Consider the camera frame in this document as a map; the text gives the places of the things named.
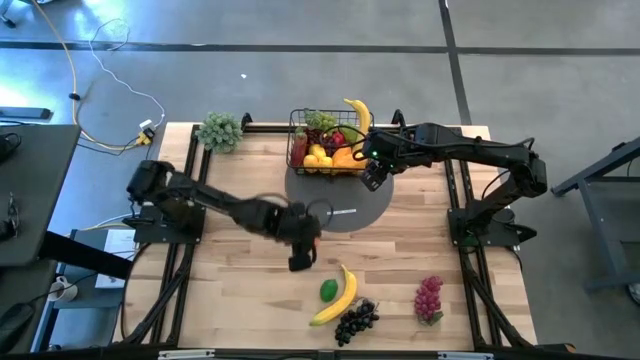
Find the fruit basket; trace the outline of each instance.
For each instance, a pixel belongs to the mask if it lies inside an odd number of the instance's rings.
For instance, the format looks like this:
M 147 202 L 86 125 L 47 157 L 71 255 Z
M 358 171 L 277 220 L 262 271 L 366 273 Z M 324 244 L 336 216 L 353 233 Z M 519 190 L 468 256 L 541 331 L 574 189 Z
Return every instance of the fruit basket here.
M 362 139 L 358 131 L 366 134 L 368 128 L 374 126 L 373 114 L 369 113 L 369 115 L 371 116 L 370 124 L 363 131 L 355 111 L 293 110 L 289 116 L 287 166 L 299 175 L 359 174 L 365 168 L 367 161 L 354 160 L 352 148 L 348 145 Z M 348 128 L 325 131 L 337 125 L 348 126 L 355 131 Z

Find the gray concrete floor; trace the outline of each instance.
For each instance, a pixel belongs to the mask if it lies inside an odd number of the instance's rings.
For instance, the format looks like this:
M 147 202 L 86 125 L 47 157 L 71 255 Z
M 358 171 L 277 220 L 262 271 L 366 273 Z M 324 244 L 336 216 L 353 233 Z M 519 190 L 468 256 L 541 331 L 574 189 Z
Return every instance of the gray concrete floor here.
M 445 44 L 437 0 L 58 0 L 45 7 L 67 40 L 87 40 L 115 17 L 130 40 L 149 43 L 421 45 Z M 459 46 L 638 47 L 640 4 L 618 0 L 449 0 Z M 29 6 L 9 14 L 18 28 L 0 39 L 54 41 Z M 118 41 L 124 29 L 99 39 Z M 297 107 L 341 107 L 360 98 L 378 121 L 400 108 L 410 122 L 459 124 L 447 55 L 332 53 L 99 52 L 105 65 L 154 95 L 168 121 L 199 121 L 207 111 L 250 112 L 257 121 L 286 121 Z M 79 119 L 103 141 L 124 143 L 138 123 L 158 119 L 147 99 L 101 72 L 89 52 L 74 51 Z M 535 149 L 557 184 L 638 135 L 640 57 L 461 56 L 473 124 L 503 142 L 536 137 Z M 54 110 L 70 123 L 71 76 L 61 51 L 0 50 L 0 105 Z M 114 158 L 79 148 L 51 222 L 66 233 L 128 211 L 125 186 L 144 157 L 139 149 Z M 632 172 L 640 172 L 640 163 Z M 580 352 L 640 355 L 640 308 L 622 290 L 586 295 L 584 280 L 602 274 L 595 239 L 578 194 L 551 194 L 515 206 L 536 228 L 523 245 L 524 277 L 541 343 L 570 342 Z M 562 216 L 563 223 L 558 222 Z M 65 311 L 53 341 L 104 344 L 113 314 Z M 77 324 L 85 322 L 78 338 Z

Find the banana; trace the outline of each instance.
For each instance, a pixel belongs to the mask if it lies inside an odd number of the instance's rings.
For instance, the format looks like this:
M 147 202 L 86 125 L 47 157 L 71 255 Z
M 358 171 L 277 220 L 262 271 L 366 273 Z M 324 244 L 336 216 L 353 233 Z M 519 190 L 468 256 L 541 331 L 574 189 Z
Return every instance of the banana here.
M 344 102 L 351 105 L 353 107 L 353 110 L 356 111 L 356 114 L 358 114 L 358 119 L 360 119 L 360 131 L 362 131 L 364 134 L 367 134 L 369 132 L 369 126 L 371 125 L 371 114 L 369 113 L 369 109 L 367 108 L 367 105 L 365 105 L 360 100 L 344 99 Z M 362 140 L 362 135 L 358 134 L 356 141 L 360 141 L 360 140 Z M 357 150 L 361 150 L 361 149 L 362 149 L 362 143 L 354 145 L 353 148 L 351 149 L 351 152 L 355 153 Z M 355 156 L 355 158 L 357 159 L 361 156 L 362 156 L 361 154 L 358 154 Z
M 356 290 L 358 288 L 356 276 L 347 270 L 344 265 L 340 266 L 342 266 L 342 271 L 344 271 L 344 292 L 342 292 L 340 299 L 317 313 L 313 319 L 311 319 L 311 322 L 309 323 L 310 326 L 318 326 L 328 323 L 346 310 L 356 297 Z

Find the green lime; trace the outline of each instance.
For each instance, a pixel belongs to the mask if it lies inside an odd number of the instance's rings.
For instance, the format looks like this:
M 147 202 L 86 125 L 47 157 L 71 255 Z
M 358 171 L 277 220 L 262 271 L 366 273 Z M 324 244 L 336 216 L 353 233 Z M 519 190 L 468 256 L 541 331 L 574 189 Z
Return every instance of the green lime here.
M 324 302 L 329 302 L 336 297 L 338 293 L 338 282 L 336 279 L 325 280 L 320 287 L 320 299 Z

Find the wooden table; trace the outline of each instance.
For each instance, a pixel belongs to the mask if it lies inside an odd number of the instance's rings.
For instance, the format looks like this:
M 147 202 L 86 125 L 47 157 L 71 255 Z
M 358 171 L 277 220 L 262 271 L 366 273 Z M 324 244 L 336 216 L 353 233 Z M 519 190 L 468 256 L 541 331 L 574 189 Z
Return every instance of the wooden table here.
M 184 167 L 192 125 L 167 125 L 159 160 L 176 169 Z M 485 126 L 462 129 L 465 136 L 489 138 Z M 284 194 L 286 146 L 283 134 L 245 134 L 235 153 L 211 159 L 207 183 L 239 197 Z M 199 172 L 201 155 L 199 149 L 193 174 Z M 497 172 L 477 164 L 469 168 L 478 196 Z M 464 203 L 462 193 L 459 198 Z M 471 349 L 460 262 L 446 223 L 449 207 L 444 166 L 411 169 L 395 177 L 391 204 L 375 223 L 352 233 L 325 232 L 318 261 L 298 273 L 287 270 L 289 248 L 249 234 L 231 219 L 209 211 L 191 270 L 180 347 L 337 348 L 335 321 L 321 327 L 308 324 L 324 307 L 318 295 L 324 280 L 338 279 L 341 293 L 344 278 L 339 264 L 343 263 L 358 278 L 358 296 L 380 302 L 381 317 L 345 349 Z M 158 296 L 166 252 L 167 245 L 150 246 L 133 270 L 125 301 L 127 333 Z M 516 258 L 501 248 L 487 248 L 486 253 L 497 303 L 520 333 L 535 343 Z M 440 294 L 444 318 L 433 327 L 420 325 L 413 314 L 418 283 L 428 275 L 439 275 L 445 282 Z M 490 341 L 485 307 L 478 309 L 482 333 Z M 164 334 L 172 311 L 170 303 Z

